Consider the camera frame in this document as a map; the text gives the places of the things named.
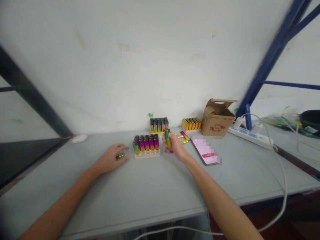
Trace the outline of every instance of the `forearm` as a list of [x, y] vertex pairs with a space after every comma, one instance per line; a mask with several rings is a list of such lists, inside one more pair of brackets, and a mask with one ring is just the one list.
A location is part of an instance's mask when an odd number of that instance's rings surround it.
[[191, 156], [183, 162], [197, 182], [210, 213], [227, 239], [262, 239], [241, 208]]
[[89, 168], [19, 239], [57, 239], [83, 195], [98, 177]]

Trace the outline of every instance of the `red logo print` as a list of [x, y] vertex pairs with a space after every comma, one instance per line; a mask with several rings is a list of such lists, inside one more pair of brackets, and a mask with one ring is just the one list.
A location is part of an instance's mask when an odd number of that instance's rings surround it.
[[226, 126], [219, 124], [215, 124], [213, 126], [210, 127], [212, 132], [221, 132], [223, 129], [225, 129]]

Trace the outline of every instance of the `pixelated area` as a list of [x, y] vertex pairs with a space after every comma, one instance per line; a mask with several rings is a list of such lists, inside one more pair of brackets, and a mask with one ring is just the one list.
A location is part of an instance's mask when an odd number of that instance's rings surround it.
[[[198, 135], [191, 136], [191, 141], [205, 165], [213, 165], [218, 163], [220, 163], [220, 165], [222, 164], [222, 159], [218, 151], [220, 142], [218, 140], [221, 139], [222, 136], [206, 136], [206, 138]], [[212, 148], [211, 144], [209, 143], [212, 141], [214, 142], [214, 148]]]

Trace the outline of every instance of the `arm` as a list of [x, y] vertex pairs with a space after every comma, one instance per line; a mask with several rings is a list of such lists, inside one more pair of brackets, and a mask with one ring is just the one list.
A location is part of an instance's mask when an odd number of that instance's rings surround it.
[[[210, 175], [184, 149], [181, 141], [169, 133], [172, 150], [194, 177], [208, 209], [227, 239], [263, 239], [249, 218], [233, 199], [210, 177]], [[167, 151], [165, 139], [163, 148]]]
[[83, 195], [97, 177], [103, 173], [112, 171], [129, 159], [129, 157], [126, 157], [116, 161], [116, 154], [124, 149], [128, 149], [128, 147], [123, 144], [112, 145], [89, 169], [84, 171], [74, 185], [18, 239], [57, 239]]

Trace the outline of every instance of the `hand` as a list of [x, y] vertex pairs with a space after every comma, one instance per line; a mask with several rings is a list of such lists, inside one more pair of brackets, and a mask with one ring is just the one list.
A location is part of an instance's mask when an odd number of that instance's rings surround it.
[[122, 157], [116, 160], [116, 155], [124, 149], [129, 149], [127, 146], [117, 143], [109, 147], [105, 153], [93, 164], [92, 168], [100, 175], [110, 172], [120, 165], [124, 164], [130, 157]]
[[172, 152], [174, 153], [174, 155], [176, 155], [176, 157], [181, 161], [184, 162], [188, 156], [190, 156], [190, 154], [187, 152], [187, 150], [184, 149], [184, 146], [182, 145], [180, 139], [178, 138], [177, 135], [175, 135], [173, 132], [169, 132], [169, 137], [171, 138], [171, 142], [172, 142], [172, 150], [171, 149], [167, 149], [167, 144], [166, 144], [166, 138], [165, 135], [163, 135], [162, 137], [162, 141], [163, 141], [163, 149], [166, 152]]

